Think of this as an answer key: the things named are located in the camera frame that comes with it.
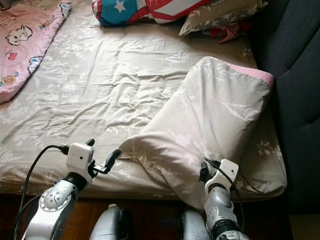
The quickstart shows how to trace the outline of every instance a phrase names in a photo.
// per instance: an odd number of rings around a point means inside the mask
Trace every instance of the white star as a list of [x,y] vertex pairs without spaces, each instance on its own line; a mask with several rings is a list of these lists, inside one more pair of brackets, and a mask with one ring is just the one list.
[[124,1],[116,0],[116,5],[114,6],[114,8],[118,9],[119,13],[121,13],[122,10],[126,10],[124,7]]

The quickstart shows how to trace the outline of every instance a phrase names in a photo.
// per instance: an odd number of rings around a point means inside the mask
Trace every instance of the bed sheet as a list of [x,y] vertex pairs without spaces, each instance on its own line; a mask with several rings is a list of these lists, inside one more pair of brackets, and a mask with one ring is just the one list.
[[[22,3],[55,6],[55,1]],[[0,105],[1,193],[22,191],[32,161],[46,145],[94,138],[94,159],[102,164],[150,122],[205,56],[256,67],[245,36],[224,44],[198,33],[178,36],[180,22],[106,28],[94,18],[90,1],[74,0],[72,5],[37,71],[14,99]],[[41,193],[65,175],[66,157],[48,151],[27,193]],[[151,177],[140,163],[117,160],[82,196],[177,199],[163,181]],[[261,198],[252,187],[247,192],[249,199]]]

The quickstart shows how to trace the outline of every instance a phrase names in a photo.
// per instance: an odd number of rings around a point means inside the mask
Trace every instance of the bed frame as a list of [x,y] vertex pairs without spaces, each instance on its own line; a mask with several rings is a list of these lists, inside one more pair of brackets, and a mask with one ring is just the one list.
[[290,212],[320,213],[320,1],[268,0],[250,31],[259,69],[275,77],[271,109]]

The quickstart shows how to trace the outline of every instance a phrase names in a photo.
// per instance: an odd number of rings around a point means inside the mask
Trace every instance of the black wire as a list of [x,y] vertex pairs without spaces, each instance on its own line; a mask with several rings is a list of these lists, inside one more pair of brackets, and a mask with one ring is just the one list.
[[13,224],[13,227],[12,227],[12,230],[11,230],[11,234],[10,234],[10,238],[9,240],[14,240],[16,239],[17,235],[17,227],[18,227],[18,224],[19,224],[19,221],[20,221],[20,218],[22,216],[22,214],[25,212],[26,208],[36,199],[38,199],[39,197],[41,196],[41,194],[39,194],[38,196],[35,196],[34,198],[32,198],[30,201],[28,201],[24,206],[23,208],[19,211],[18,215],[16,216],[15,220],[14,220],[14,224]]
[[25,200],[25,196],[26,196],[26,191],[27,191],[27,186],[28,186],[28,183],[29,183],[30,175],[31,175],[32,171],[34,170],[37,162],[41,158],[41,156],[45,153],[45,151],[47,151],[48,149],[51,149],[51,148],[60,149],[60,147],[57,146],[57,145],[46,146],[44,149],[42,149],[42,151],[38,154],[36,159],[33,161],[32,165],[31,165],[31,167],[30,167],[30,169],[28,171],[28,174],[26,175],[25,181],[24,181],[22,197],[21,197],[21,202],[20,202],[20,207],[19,207],[19,212],[21,211],[21,209],[22,209],[22,207],[24,205],[24,200]]
[[245,229],[245,211],[244,211],[244,206],[243,206],[243,202],[242,199],[240,197],[239,191],[236,187],[236,185],[234,184],[234,182],[230,179],[230,177],[218,166],[215,165],[215,163],[212,160],[209,160],[207,158],[204,158],[208,163],[210,163],[210,165],[212,167],[214,167],[215,169],[217,169],[220,173],[222,173],[222,175],[230,182],[231,187],[235,190],[235,194],[239,200],[239,204],[240,204],[240,211],[241,211],[241,232],[244,232]]

